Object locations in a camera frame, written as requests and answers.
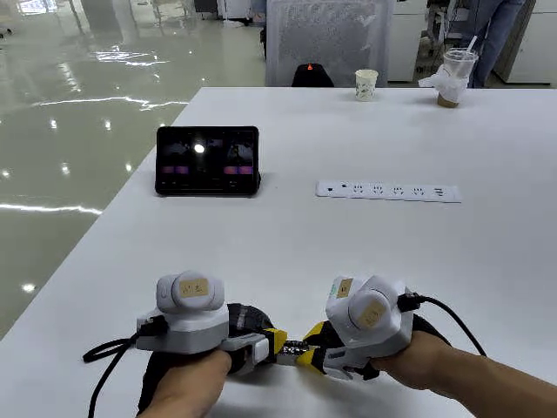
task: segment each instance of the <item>black tablet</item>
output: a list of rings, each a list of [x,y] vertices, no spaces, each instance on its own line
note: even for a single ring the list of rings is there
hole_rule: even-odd
[[[252,196],[259,188],[254,126],[163,126],[155,190],[162,195]]]

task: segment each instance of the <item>human hand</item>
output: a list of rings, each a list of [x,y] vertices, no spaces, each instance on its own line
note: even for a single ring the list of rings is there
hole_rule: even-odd
[[[215,351],[199,361],[171,368],[158,383],[151,405],[138,418],[201,418],[217,401],[232,365]]]
[[[393,357],[370,359],[370,362],[377,370],[389,373],[409,388],[436,391],[436,370],[443,367],[443,358],[453,350],[440,338],[415,331],[405,350]]]

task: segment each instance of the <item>person's leg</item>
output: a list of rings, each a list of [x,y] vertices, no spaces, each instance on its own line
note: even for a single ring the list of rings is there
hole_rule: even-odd
[[[478,36],[475,49],[479,49],[486,34],[487,25],[497,7],[504,0],[470,0],[468,19],[462,27],[461,48],[466,48],[474,36]]]
[[[483,88],[486,84],[525,2],[526,0],[503,0],[494,12],[480,60],[473,74],[474,88]]]

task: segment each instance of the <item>white power strip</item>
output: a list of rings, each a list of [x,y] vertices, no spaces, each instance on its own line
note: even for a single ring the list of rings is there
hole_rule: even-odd
[[[395,185],[369,181],[319,181],[315,192],[324,198],[418,200],[460,203],[455,185]]]

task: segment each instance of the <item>paper cup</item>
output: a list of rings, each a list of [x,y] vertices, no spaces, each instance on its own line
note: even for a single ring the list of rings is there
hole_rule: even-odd
[[[379,73],[376,70],[356,71],[356,100],[371,102],[375,96],[375,83]]]

